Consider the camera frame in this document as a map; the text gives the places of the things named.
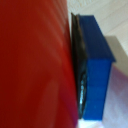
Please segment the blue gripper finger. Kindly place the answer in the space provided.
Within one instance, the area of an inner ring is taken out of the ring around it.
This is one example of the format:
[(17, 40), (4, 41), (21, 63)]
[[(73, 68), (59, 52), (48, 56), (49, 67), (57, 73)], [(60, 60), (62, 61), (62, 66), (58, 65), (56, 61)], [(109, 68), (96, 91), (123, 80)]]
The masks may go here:
[(72, 14), (71, 37), (79, 118), (101, 120), (115, 58), (93, 15)]

